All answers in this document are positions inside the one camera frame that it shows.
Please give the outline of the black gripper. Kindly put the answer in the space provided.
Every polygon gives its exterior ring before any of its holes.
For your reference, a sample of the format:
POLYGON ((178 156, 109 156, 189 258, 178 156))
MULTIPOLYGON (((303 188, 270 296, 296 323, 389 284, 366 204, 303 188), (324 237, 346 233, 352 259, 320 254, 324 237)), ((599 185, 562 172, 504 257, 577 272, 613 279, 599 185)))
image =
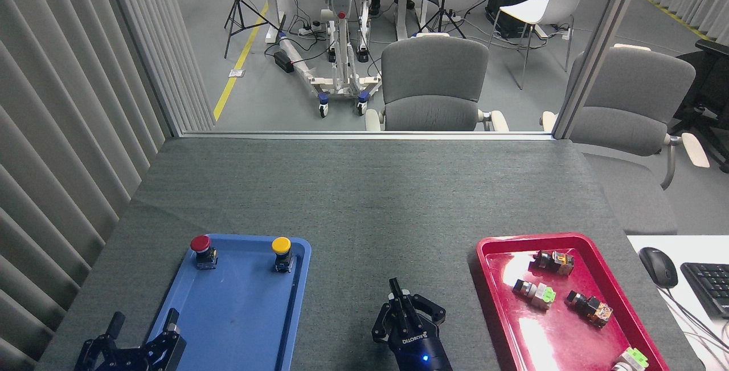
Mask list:
POLYGON ((169 309, 162 332, 143 348, 119 349, 116 340, 125 322, 114 313, 105 333, 81 346, 75 370, 177 370, 186 347, 177 325, 179 311, 169 309))
POLYGON ((406 293, 404 297, 396 278, 390 278, 388 284, 392 296, 375 319, 373 341, 390 340, 399 370, 452 370, 438 333, 445 321, 445 308, 418 293, 406 293), (422 333, 408 337, 408 332, 422 333))

